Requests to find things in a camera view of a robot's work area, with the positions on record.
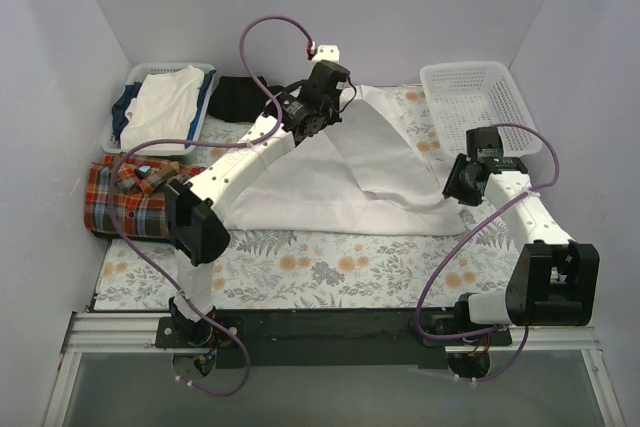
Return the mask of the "white long sleeve shirt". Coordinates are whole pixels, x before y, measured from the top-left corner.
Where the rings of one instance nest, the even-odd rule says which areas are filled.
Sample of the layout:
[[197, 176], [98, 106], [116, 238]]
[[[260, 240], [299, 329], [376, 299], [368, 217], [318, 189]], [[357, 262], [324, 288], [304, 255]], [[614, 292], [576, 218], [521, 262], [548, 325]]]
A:
[[447, 236], [463, 231], [442, 195], [450, 165], [425, 157], [389, 92], [360, 86], [341, 122], [267, 168], [230, 207], [240, 230]]

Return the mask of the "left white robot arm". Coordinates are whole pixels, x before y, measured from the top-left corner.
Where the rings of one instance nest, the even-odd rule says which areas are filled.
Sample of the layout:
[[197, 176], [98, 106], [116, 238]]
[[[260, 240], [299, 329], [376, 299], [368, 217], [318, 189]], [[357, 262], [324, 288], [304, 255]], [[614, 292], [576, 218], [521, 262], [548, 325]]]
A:
[[165, 194], [169, 232], [178, 262], [179, 289], [170, 300], [178, 334], [193, 347], [213, 333], [208, 318], [214, 262], [230, 243], [223, 224], [232, 204], [267, 168], [305, 139], [341, 121], [340, 95], [352, 85], [348, 69], [328, 60], [314, 65], [308, 79], [269, 101], [240, 147], [232, 149], [186, 183], [173, 181]]

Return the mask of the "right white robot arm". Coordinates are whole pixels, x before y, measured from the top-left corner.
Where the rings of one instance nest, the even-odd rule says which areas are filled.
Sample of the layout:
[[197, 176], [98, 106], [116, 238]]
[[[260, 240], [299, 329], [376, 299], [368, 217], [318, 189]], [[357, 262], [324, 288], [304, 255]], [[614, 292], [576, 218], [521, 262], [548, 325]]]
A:
[[490, 325], [581, 327], [590, 322], [600, 255], [553, 219], [524, 162], [506, 155], [498, 127], [467, 131], [466, 151], [456, 157], [443, 194], [465, 206], [488, 201], [520, 251], [505, 289], [461, 297], [466, 311], [452, 320], [460, 342], [479, 342]]

